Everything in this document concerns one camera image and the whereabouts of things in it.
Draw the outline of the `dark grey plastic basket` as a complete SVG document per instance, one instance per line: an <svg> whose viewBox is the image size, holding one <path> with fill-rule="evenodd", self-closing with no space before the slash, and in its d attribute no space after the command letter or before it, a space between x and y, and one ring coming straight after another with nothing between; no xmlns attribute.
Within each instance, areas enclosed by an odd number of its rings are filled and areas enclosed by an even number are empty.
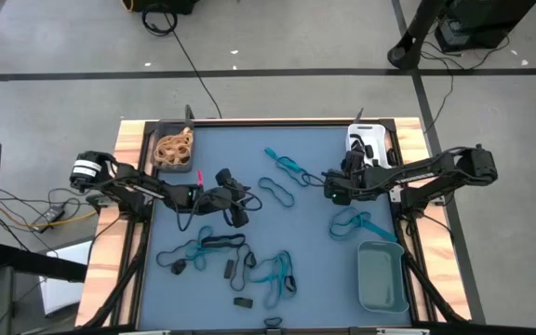
<svg viewBox="0 0 536 335"><path fill-rule="evenodd" d="M154 143L152 145L152 156L151 163L158 170L165 172L174 172L174 173L184 173L188 172L192 168L193 164L193 153L194 153L194 142L191 147L191 158L187 165L184 166L172 166L172 165L158 165L154 160L154 150L158 141L166 136L178 135L186 127L191 128L194 131L194 123L191 120L181 120L178 122L169 122L168 120L161 120L155 124L156 128L154 130Z"/></svg>

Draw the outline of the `black box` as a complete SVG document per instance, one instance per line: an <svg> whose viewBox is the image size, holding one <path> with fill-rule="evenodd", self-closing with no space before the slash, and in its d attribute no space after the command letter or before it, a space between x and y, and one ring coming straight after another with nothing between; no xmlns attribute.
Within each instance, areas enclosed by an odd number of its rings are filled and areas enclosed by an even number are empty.
<svg viewBox="0 0 536 335"><path fill-rule="evenodd" d="M169 12L189 15L200 0L120 0L123 7L130 12L142 12L150 9L155 12Z"/></svg>

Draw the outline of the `tan rubber band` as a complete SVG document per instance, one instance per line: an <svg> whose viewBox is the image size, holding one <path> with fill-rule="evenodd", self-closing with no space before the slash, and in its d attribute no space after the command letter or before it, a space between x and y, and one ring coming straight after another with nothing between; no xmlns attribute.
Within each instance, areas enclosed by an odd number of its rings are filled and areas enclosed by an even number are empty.
<svg viewBox="0 0 536 335"><path fill-rule="evenodd" d="M180 145L170 148L167 154L167 160L172 166L187 165L191 158L191 147Z"/></svg>
<svg viewBox="0 0 536 335"><path fill-rule="evenodd" d="M194 141L194 132L191 128L186 127L182 132L174 137L174 142L176 145L185 146L186 148L191 148Z"/></svg>
<svg viewBox="0 0 536 335"><path fill-rule="evenodd" d="M155 151L161 155L188 154L193 142L192 134L179 134L166 136L156 144Z"/></svg>
<svg viewBox="0 0 536 335"><path fill-rule="evenodd" d="M168 151L174 147L173 137L166 136L158 141L154 150L154 160L158 165L170 165Z"/></svg>

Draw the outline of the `black stand bar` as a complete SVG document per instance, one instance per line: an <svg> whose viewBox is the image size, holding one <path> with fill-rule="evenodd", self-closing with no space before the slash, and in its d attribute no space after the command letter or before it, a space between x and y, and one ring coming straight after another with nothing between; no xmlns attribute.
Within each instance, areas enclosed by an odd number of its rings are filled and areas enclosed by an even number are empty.
<svg viewBox="0 0 536 335"><path fill-rule="evenodd" d="M0 267L11 267L17 272L83 283L87 266L75 261L49 257L0 244Z"/></svg>

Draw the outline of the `grey-green plastic basket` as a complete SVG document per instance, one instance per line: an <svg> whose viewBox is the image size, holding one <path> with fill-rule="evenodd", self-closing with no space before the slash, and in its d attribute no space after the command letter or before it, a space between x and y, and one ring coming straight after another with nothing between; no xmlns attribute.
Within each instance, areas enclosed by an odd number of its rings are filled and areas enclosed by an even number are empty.
<svg viewBox="0 0 536 335"><path fill-rule="evenodd" d="M357 248L360 305L374 313L401 314L409 309L404 291L404 249L387 241L364 241Z"/></svg>

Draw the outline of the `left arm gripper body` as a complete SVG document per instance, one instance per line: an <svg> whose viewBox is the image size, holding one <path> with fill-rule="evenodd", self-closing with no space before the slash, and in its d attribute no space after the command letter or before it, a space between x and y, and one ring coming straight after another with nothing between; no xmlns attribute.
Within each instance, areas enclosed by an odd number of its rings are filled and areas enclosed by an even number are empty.
<svg viewBox="0 0 536 335"><path fill-rule="evenodd" d="M229 209L240 199L240 192L234 187L223 185L205 191L201 195L201 212L213 213Z"/></svg>

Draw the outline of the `black equipment case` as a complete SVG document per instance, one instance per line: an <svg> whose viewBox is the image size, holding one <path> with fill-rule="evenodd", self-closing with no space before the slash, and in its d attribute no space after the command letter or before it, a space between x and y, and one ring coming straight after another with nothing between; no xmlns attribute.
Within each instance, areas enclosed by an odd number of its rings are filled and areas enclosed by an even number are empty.
<svg viewBox="0 0 536 335"><path fill-rule="evenodd" d="M494 49L536 5L536 0L447 0L435 39L443 52Z"/></svg>

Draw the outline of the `black pole stand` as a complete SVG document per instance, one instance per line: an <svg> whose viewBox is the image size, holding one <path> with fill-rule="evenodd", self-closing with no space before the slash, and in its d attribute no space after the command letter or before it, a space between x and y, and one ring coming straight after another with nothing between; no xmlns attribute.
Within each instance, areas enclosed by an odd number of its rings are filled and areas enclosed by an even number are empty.
<svg viewBox="0 0 536 335"><path fill-rule="evenodd" d="M445 3L446 0L421 0L409 27L387 53L393 66L400 70L417 68L425 37Z"/></svg>

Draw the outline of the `white plastic basket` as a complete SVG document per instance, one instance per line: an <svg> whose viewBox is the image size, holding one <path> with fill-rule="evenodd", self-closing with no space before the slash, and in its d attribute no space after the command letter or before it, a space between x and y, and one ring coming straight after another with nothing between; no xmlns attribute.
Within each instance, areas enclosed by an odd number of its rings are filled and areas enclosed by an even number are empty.
<svg viewBox="0 0 536 335"><path fill-rule="evenodd" d="M365 156L365 164L368 164L370 166L373 165L374 161L377 161L379 166L382 166L384 168L389 168L390 165L388 163L387 159L387 151L385 147L385 133L386 129L382 125L368 125L368 124L352 124L347 128L347 136L346 136L346 150L350 151L349 149L349 135L350 134L358 134L362 137L363 142L365 145L371 145L374 151L374 158L373 159L367 159Z"/></svg>

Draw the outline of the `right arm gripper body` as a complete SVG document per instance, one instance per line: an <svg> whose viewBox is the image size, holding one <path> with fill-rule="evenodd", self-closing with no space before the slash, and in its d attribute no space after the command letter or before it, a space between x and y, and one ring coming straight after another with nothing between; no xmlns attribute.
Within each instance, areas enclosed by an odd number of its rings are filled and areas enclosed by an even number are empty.
<svg viewBox="0 0 536 335"><path fill-rule="evenodd" d="M323 173L325 177L323 193L335 205L350 205L359 196L351 178L342 171L329 169Z"/></svg>

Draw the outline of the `black aluminium table frame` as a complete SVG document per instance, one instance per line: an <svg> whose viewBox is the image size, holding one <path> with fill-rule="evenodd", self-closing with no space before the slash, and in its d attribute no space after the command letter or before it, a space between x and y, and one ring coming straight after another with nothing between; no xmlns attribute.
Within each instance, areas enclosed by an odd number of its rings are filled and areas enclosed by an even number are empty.
<svg viewBox="0 0 536 335"><path fill-rule="evenodd" d="M345 127L346 119L214 119L197 120L194 124L194 131L198 128L207 127ZM111 271L118 274L127 268L127 263L123 259L125 252L134 252L139 242L145 245L145 255L141 268L134 274L127 285L122 298L116 305L115 310L110 313L106 320L106 326L118 326L121 328L132 327L140 329L141 296L143 289L143 279L146 268L148 247L150 242L151 224L154 218L155 207L152 210L152 217L146 223L128 224L120 221L113 208L106 208L101 213L98 237L92 254L92 259L87 271L87 280L80 302L77 323L85 324L89 321L103 301L111 291L111 286L103 281L104 271ZM440 320L441 314L434 307L432 300L427 297L415 276L411 273L404 273L404 291L409 302L407 312L410 316L410 323L416 321ZM350 335L353 333L367 332L376 326L357 326L347 328L287 328L283 322L280 329L283 335L332 335L343 333ZM233 328L233 329L190 329L190 330L170 330L174 334L187 333L190 335L265 335L264 323L259 328Z"/></svg>

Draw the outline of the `black power adapter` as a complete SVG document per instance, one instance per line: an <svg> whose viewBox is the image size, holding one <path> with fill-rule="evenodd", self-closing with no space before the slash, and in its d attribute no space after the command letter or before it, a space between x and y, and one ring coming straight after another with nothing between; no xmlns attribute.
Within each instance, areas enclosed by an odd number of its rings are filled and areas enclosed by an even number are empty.
<svg viewBox="0 0 536 335"><path fill-rule="evenodd" d="M31 224L34 228L45 228L51 226L53 222L58 221L65 213L61 206L53 206L47 209L43 214L39 214L36 220Z"/></svg>

